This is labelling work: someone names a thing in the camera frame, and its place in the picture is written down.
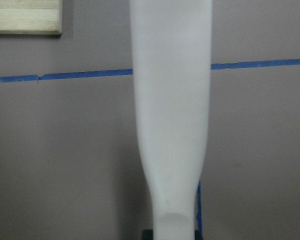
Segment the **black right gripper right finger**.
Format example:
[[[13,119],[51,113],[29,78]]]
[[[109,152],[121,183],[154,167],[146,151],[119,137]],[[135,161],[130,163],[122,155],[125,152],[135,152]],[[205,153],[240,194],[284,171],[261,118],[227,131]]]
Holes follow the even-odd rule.
[[[195,240],[203,240],[203,235],[201,234],[201,232],[199,230],[194,231],[194,239]]]

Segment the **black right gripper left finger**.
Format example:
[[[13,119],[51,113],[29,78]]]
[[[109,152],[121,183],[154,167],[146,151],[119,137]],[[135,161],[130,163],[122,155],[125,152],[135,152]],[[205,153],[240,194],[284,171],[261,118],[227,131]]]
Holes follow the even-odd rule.
[[[153,240],[153,231],[152,230],[143,230],[141,234],[142,240]]]

